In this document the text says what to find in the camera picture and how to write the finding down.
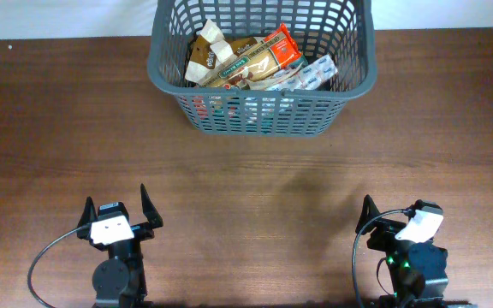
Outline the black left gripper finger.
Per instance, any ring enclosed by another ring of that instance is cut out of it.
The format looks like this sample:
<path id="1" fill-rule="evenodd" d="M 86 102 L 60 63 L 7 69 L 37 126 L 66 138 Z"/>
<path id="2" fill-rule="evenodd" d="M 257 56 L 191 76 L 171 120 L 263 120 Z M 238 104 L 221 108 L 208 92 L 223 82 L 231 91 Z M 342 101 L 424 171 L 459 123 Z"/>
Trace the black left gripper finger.
<path id="1" fill-rule="evenodd" d="M 146 190 L 146 186 L 143 183 L 140 184 L 140 196 L 141 196 L 142 211 L 150 226 L 162 227 L 163 218 L 160 216 L 156 207 L 151 201 L 148 192 Z"/>
<path id="2" fill-rule="evenodd" d="M 80 216 L 77 227 L 85 227 L 92 224 L 98 220 L 98 215 L 91 197 L 86 198 L 85 206 L 83 212 Z"/>

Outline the multicolour tissue pack strip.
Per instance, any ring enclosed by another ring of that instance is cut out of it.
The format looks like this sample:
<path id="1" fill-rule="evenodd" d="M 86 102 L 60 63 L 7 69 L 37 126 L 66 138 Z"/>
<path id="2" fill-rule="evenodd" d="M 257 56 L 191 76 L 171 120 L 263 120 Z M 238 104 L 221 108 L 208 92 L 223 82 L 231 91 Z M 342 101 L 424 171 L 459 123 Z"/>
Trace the multicolour tissue pack strip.
<path id="1" fill-rule="evenodd" d="M 300 69 L 291 77 L 265 88 L 266 91 L 281 90 L 316 90 L 324 82 L 338 73 L 338 69 L 330 55 L 325 55 L 315 62 Z"/>

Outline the beige Pantree mushroom pouch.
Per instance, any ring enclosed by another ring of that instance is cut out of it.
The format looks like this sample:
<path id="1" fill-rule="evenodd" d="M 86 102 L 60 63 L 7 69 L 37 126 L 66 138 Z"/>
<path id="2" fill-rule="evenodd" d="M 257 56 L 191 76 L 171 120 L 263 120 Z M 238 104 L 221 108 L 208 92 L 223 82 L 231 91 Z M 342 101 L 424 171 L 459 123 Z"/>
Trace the beige Pantree mushroom pouch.
<path id="1" fill-rule="evenodd" d="M 208 19 L 193 43 L 185 80 L 200 85 L 262 40 L 262 37 L 226 39 L 217 24 Z"/>

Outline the San Remo spaghetti packet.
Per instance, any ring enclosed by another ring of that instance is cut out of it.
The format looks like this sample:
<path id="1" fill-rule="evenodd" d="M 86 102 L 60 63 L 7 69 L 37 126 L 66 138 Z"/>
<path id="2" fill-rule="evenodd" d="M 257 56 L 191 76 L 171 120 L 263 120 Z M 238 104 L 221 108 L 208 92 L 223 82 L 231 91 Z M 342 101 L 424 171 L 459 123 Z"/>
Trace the San Remo spaghetti packet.
<path id="1" fill-rule="evenodd" d="M 265 37 L 222 40 L 210 45 L 220 65 L 197 84 L 201 87 L 245 89 L 250 83 L 266 80 L 302 54 L 285 23 Z"/>

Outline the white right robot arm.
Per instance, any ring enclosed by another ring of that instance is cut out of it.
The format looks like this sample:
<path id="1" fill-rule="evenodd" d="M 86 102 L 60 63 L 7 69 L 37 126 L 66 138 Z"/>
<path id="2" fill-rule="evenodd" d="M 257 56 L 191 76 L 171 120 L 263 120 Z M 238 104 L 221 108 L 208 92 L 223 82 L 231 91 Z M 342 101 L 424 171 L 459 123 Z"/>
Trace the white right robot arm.
<path id="1" fill-rule="evenodd" d="M 469 308 L 468 301 L 444 298 L 449 279 L 446 274 L 448 250 L 434 245 L 434 236 L 443 222 L 443 209 L 419 199 L 403 209 L 381 212 L 370 195 L 363 199 L 352 247 L 352 279 L 359 307 L 388 308 Z M 368 234 L 367 247 L 384 252 L 380 264 L 389 270 L 392 290 L 366 303 L 356 275 L 357 248 Z"/>

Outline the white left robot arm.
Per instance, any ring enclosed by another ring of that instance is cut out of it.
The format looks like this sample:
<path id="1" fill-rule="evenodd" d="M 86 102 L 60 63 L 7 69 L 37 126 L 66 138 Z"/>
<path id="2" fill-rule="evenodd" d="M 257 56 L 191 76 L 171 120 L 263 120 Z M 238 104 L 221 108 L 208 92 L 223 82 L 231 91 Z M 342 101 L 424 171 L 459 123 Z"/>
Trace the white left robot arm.
<path id="1" fill-rule="evenodd" d="M 108 258 L 94 270 L 92 287 L 96 292 L 95 307 L 152 308 L 146 299 L 146 273 L 141 243 L 154 238 L 154 230 L 163 219 L 150 200 L 146 187 L 140 186 L 140 198 L 146 221 L 132 225 L 126 206 L 114 202 L 95 207 L 91 198 L 77 224 L 77 237 L 87 240 Z"/>

